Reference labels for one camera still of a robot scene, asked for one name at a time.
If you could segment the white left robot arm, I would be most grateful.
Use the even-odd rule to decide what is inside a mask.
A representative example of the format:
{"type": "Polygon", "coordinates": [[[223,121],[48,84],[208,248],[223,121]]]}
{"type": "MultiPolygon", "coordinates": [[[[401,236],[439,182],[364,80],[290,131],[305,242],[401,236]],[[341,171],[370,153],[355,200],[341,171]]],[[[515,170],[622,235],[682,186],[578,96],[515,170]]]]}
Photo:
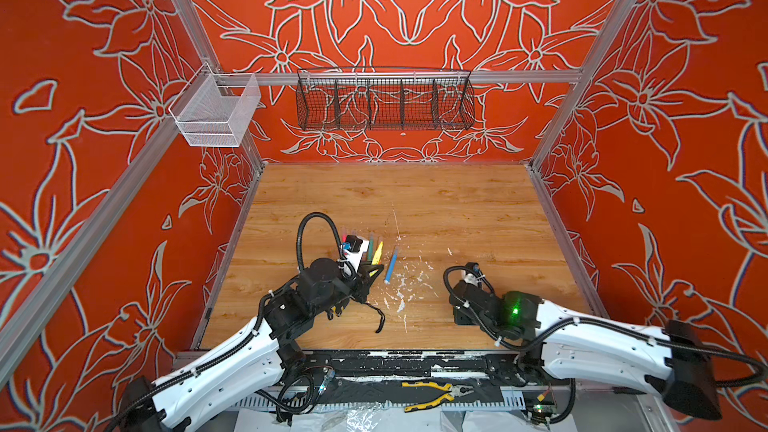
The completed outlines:
{"type": "Polygon", "coordinates": [[[109,431],[195,431],[242,398],[292,375],[303,352],[298,338],[323,313],[337,316],[364,304],[383,265],[328,258],[311,265],[259,301],[257,315],[227,340],[154,381],[134,380],[109,431]]]}

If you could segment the green marker pen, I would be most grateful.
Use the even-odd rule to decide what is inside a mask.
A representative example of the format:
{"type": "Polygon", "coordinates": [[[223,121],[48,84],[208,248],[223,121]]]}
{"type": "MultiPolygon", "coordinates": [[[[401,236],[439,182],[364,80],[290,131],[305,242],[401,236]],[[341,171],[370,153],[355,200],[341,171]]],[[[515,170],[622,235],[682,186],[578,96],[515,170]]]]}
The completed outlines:
{"type": "Polygon", "coordinates": [[[375,234],[371,233],[369,236],[369,241],[367,246],[367,260],[370,262],[373,261],[374,251],[375,251],[375,234]]]}

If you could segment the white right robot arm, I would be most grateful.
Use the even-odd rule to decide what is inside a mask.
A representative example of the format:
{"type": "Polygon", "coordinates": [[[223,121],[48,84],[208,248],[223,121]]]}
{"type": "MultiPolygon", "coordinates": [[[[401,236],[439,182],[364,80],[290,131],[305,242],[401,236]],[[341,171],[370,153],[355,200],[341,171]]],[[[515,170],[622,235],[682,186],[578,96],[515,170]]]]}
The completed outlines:
{"type": "Polygon", "coordinates": [[[476,263],[447,268],[443,284],[455,323],[476,326],[513,352],[525,383],[599,382],[653,395],[676,412],[715,421],[722,417],[719,390],[767,378],[764,361],[705,346],[684,322],[636,325],[524,292],[499,296],[476,263]]]}

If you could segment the blue marker pen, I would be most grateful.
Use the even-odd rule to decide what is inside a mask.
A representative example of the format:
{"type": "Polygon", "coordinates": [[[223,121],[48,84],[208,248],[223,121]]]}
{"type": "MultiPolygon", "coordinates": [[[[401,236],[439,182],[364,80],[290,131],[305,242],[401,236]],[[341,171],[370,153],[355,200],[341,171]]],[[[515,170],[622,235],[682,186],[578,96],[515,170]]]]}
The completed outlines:
{"type": "Polygon", "coordinates": [[[392,281],[392,278],[393,278],[393,275],[394,275],[394,269],[395,269],[395,266],[396,266],[397,260],[398,260],[398,256],[399,256],[399,247],[395,246],[393,251],[392,251],[392,254],[391,254],[391,257],[390,257],[390,260],[389,260],[389,263],[388,263],[387,272],[386,272],[386,275],[385,275],[385,283],[386,284],[390,284],[391,281],[392,281]]]}

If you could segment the yellow highlighter pen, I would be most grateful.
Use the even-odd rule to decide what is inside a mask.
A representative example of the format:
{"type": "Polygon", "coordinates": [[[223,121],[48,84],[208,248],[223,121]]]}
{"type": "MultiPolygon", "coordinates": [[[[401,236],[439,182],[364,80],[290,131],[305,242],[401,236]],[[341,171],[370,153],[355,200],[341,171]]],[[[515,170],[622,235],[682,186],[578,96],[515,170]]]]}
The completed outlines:
{"type": "Polygon", "coordinates": [[[379,242],[375,249],[375,252],[373,253],[373,258],[371,259],[371,263],[373,265],[378,265],[381,263],[382,252],[383,252],[383,243],[379,242]]]}

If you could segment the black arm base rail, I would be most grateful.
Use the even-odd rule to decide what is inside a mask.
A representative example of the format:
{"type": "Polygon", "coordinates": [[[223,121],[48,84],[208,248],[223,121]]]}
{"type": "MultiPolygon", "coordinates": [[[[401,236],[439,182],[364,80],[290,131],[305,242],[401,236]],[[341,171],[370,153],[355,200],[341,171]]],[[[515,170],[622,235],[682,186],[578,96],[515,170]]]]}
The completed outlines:
{"type": "Polygon", "coordinates": [[[542,371],[516,353],[483,350],[305,350],[284,366],[284,376],[327,368],[346,380],[431,378],[516,387],[545,381],[542,371]]]}

